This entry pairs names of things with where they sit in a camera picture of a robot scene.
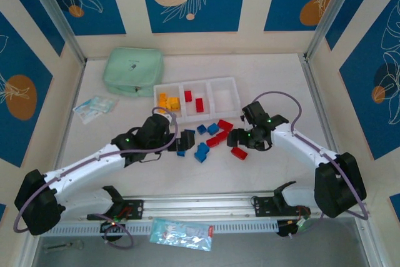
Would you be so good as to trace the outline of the white three-compartment tray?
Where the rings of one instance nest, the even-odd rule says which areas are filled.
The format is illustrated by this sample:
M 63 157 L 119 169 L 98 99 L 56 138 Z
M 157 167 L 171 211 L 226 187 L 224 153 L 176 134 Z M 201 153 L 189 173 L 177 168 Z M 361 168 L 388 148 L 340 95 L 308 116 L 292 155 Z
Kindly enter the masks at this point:
M 185 102 L 184 91 L 192 92 L 192 101 Z M 178 97 L 179 111 L 176 111 L 176 121 L 179 124 L 196 123 L 212 119 L 238 117 L 241 113 L 241 102 L 233 77 L 200 79 L 179 83 L 159 84 L 154 87 L 154 104 L 159 104 L 159 95 L 166 93 L 168 97 Z M 202 98 L 204 112 L 196 112 L 196 98 Z

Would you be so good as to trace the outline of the white blue sachet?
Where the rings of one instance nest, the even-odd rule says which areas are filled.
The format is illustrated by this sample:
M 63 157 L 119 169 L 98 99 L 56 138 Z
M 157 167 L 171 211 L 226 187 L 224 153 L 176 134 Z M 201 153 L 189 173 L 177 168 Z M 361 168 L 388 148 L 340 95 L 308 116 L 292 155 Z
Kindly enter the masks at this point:
M 92 98 L 89 107 L 95 111 L 108 113 L 115 108 L 118 101 L 118 99 L 108 98 L 105 96 L 95 96 Z
M 83 124 L 88 124 L 100 115 L 102 112 L 90 108 L 91 100 L 83 102 L 79 106 L 73 108 L 73 112 L 78 115 Z

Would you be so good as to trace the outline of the mint green zip pouch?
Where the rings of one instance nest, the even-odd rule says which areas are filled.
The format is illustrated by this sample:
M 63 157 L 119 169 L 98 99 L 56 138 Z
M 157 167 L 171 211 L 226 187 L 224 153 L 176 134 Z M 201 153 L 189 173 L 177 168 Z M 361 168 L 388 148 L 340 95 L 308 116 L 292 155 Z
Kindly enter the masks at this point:
M 161 84 L 164 56 L 157 49 L 116 48 L 102 75 L 108 92 L 128 97 L 152 97 Z

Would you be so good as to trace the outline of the light blue plastic packet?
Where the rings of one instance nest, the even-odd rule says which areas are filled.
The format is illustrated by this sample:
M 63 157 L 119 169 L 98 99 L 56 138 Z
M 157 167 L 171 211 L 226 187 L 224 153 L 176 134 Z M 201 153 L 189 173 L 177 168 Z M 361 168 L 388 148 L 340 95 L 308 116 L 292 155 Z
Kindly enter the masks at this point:
M 155 219 L 149 241 L 155 244 L 211 251 L 214 228 L 208 224 Z

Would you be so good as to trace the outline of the black left controller board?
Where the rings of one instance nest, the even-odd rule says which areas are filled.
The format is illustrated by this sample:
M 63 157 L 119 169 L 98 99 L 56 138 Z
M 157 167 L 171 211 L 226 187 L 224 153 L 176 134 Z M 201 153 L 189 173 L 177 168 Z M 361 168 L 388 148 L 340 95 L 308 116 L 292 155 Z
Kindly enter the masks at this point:
M 101 223 L 100 225 L 100 233 L 107 233 L 107 234 L 113 234 L 113 233 L 124 233 L 125 230 L 122 228 L 125 228 L 126 225 L 123 223 L 118 223 L 115 220 L 112 221 L 105 221 Z

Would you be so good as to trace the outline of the black right controller board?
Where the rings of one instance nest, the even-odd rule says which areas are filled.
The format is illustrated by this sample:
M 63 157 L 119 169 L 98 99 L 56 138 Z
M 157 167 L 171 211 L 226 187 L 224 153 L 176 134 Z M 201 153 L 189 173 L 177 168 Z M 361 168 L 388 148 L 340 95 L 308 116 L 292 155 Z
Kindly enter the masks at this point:
M 305 233 L 311 226 L 313 222 L 310 219 L 289 219 L 289 220 L 279 220 L 277 222 L 278 232 L 280 237 L 290 237 L 299 236 Z

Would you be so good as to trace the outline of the metal key tool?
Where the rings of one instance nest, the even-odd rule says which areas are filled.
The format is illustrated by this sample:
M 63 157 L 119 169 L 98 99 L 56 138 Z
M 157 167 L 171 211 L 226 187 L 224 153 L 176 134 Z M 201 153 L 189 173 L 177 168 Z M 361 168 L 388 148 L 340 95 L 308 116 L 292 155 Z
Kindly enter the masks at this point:
M 64 251 L 68 249 L 83 250 L 84 242 L 81 239 L 76 239 L 68 242 L 62 242 L 58 244 L 45 244 L 42 249 L 45 253 Z

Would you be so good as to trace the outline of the aluminium front rail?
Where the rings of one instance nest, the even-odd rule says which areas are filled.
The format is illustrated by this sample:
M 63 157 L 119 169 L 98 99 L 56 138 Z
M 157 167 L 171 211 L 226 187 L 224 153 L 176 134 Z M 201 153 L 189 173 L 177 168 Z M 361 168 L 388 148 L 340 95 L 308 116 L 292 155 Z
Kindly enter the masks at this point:
M 144 201 L 142 219 L 152 218 L 184 218 L 206 219 L 233 217 L 256 217 L 251 204 L 253 196 L 275 196 L 275 191 L 255 193 L 223 193 L 190 196 L 137 196 L 122 197 L 113 186 L 105 186 L 92 193 L 83 193 L 71 199 L 59 202 L 55 195 L 48 191 L 44 194 L 46 201 L 40 204 L 34 199 L 23 213 L 25 222 L 41 221 L 44 224 L 40 232 L 47 232 L 60 221 L 87 219 L 89 207 L 98 199 L 142 199 Z M 311 216 L 322 213 L 318 208 L 308 207 Z

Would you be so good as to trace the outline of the aluminium rail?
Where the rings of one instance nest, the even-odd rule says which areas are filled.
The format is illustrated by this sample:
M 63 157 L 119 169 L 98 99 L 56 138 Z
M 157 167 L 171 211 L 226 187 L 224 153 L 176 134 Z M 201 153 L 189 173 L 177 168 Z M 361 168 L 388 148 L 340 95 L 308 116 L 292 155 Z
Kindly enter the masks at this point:
M 92 193 L 83 193 L 71 199 L 59 202 L 55 195 L 48 191 L 44 194 L 46 201 L 40 204 L 34 199 L 23 213 L 25 222 L 41 221 L 44 224 L 40 232 L 47 232 L 60 221 L 87 219 L 89 207 L 98 199 L 142 199 L 144 201 L 142 219 L 152 218 L 184 218 L 206 219 L 233 217 L 256 217 L 251 204 L 253 196 L 275 196 L 275 191 L 255 193 L 223 193 L 190 196 L 137 196 L 122 197 L 113 186 L 105 186 Z M 322 213 L 318 208 L 308 207 L 311 216 Z
M 66 145 L 66 141 L 68 139 L 68 135 L 69 135 L 69 130 L 71 128 L 71 123 L 73 121 L 73 116 L 74 116 L 74 112 L 73 112 L 73 108 L 75 107 L 77 100 L 78 100 L 78 96 L 79 96 L 79 92 L 81 89 L 81 85 L 82 85 L 82 80 L 83 80 L 83 76 L 84 76 L 84 72 L 85 72 L 85 68 L 87 65 L 87 59 L 85 58 L 82 65 L 80 65 L 80 70 L 79 70 L 79 77 L 77 79 L 76 85 L 73 89 L 73 94 L 72 94 L 72 100 L 70 100 L 69 104 L 68 104 L 68 117 L 67 117 L 67 121 L 66 121 L 66 126 L 63 130 L 63 134 L 62 134 L 62 138 L 61 138 L 61 142 L 59 143 L 58 146 L 58 152 L 57 155 L 55 157 L 54 160 L 54 164 L 52 166 L 52 169 L 55 170 L 58 168 L 59 164 L 61 163 L 62 159 L 63 159 L 63 153 L 64 153 L 64 148 Z
M 328 117 L 325 111 L 323 99 L 319 93 L 319 89 L 317 86 L 317 82 L 315 80 L 315 77 L 313 75 L 311 65 L 306 61 L 305 54 L 299 54 L 299 60 L 301 63 L 301 67 L 304 73 L 304 76 L 306 78 L 306 82 L 311 94 L 312 101 L 314 103 L 314 107 L 316 109 L 316 113 L 319 119 L 319 122 L 322 127 L 322 131 L 324 134 L 324 138 L 327 142 L 327 146 L 329 149 L 339 152 L 338 146 L 334 140 L 333 133 L 331 131 L 331 127 L 328 121 Z

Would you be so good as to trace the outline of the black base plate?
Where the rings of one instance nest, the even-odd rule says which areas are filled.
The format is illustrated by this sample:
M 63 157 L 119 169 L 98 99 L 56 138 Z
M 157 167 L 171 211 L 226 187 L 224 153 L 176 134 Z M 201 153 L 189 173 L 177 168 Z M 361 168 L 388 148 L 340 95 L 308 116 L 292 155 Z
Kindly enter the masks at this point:
M 271 196 L 253 196 L 251 204 L 256 217 L 310 216 L 307 206 L 290 206 L 283 199 Z
M 143 215 L 142 199 L 98 199 L 92 202 L 87 214 L 88 220 L 100 220 L 98 214 L 115 220 L 140 220 Z

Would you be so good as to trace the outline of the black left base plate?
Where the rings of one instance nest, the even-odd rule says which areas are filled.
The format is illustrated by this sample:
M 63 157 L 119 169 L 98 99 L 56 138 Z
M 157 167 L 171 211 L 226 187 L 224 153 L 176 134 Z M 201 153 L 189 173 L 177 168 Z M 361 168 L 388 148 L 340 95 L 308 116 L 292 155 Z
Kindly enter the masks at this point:
M 100 220 L 98 214 L 115 220 L 140 220 L 143 215 L 142 199 L 98 199 L 92 202 L 87 214 L 88 220 Z

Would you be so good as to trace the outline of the aluminium left side rail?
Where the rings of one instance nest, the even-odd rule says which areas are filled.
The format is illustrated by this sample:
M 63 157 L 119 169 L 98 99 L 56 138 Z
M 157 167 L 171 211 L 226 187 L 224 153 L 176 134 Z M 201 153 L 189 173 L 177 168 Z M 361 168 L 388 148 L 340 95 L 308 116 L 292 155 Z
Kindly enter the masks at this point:
M 64 148 L 66 145 L 66 141 L 68 139 L 68 135 L 69 135 L 69 130 L 71 128 L 71 123 L 73 121 L 73 116 L 74 116 L 74 112 L 73 112 L 73 108 L 75 107 L 77 100 L 78 100 L 78 96 L 79 96 L 79 92 L 81 89 L 81 85 L 82 85 L 82 80 L 83 80 L 83 76 L 84 76 L 84 72 L 85 72 L 85 68 L 87 65 L 87 59 L 85 58 L 82 65 L 80 65 L 80 70 L 79 70 L 79 77 L 77 79 L 76 85 L 73 89 L 73 94 L 72 94 L 72 100 L 70 100 L 69 104 L 68 104 L 68 117 L 67 117 L 67 121 L 66 121 L 66 126 L 63 130 L 63 134 L 62 134 L 62 138 L 61 138 L 61 142 L 59 143 L 58 146 L 58 152 L 57 155 L 55 157 L 54 160 L 54 164 L 52 166 L 52 169 L 55 170 L 58 168 L 59 164 L 61 163 L 62 159 L 63 159 L 63 153 L 64 153 Z

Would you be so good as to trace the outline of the aluminium right side rail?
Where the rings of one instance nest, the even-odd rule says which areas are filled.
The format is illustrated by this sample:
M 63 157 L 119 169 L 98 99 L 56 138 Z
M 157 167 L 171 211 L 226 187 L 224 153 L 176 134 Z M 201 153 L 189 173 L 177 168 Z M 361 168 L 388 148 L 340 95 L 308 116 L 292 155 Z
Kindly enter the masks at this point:
M 319 119 L 319 122 L 322 127 L 322 131 L 324 134 L 324 138 L 327 142 L 327 146 L 329 149 L 339 152 L 338 146 L 334 140 L 333 133 L 331 131 L 331 127 L 328 121 L 328 117 L 325 111 L 323 99 L 319 93 L 319 89 L 317 86 L 317 82 L 315 80 L 315 77 L 313 75 L 311 65 L 306 61 L 305 54 L 299 54 L 299 60 L 301 63 L 301 67 L 304 73 L 304 76 L 306 78 L 306 82 L 311 94 L 312 101 L 314 103 L 314 107 L 316 109 L 316 113 Z

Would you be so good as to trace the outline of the aluminium frame post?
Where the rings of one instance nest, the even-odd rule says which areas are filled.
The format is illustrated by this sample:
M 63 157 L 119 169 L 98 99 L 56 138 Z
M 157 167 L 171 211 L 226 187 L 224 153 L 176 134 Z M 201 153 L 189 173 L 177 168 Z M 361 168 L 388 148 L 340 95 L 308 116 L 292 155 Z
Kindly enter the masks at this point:
M 42 7 L 46 10 L 47 15 L 51 18 L 52 23 L 69 46 L 72 54 L 82 67 L 85 67 L 87 58 L 85 57 L 76 36 L 70 27 L 65 15 L 59 7 L 56 0 L 39 0 Z
M 330 0 L 328 7 L 326 8 L 316 30 L 309 43 L 309 46 L 304 53 L 305 62 L 310 63 L 311 59 L 316 54 L 320 44 L 325 38 L 328 30 L 331 28 L 333 21 L 335 20 L 338 12 L 340 11 L 345 0 Z

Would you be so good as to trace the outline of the aluminium left frame post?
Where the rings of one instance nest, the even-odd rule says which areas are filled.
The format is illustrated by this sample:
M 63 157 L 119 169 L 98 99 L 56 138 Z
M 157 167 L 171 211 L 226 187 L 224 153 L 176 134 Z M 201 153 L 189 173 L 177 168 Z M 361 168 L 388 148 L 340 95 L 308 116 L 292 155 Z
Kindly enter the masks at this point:
M 56 0 L 39 0 L 42 7 L 46 10 L 47 15 L 51 18 L 52 23 L 69 46 L 72 54 L 82 67 L 85 67 L 87 58 L 85 57 L 76 36 L 70 27 L 65 15 L 59 7 Z

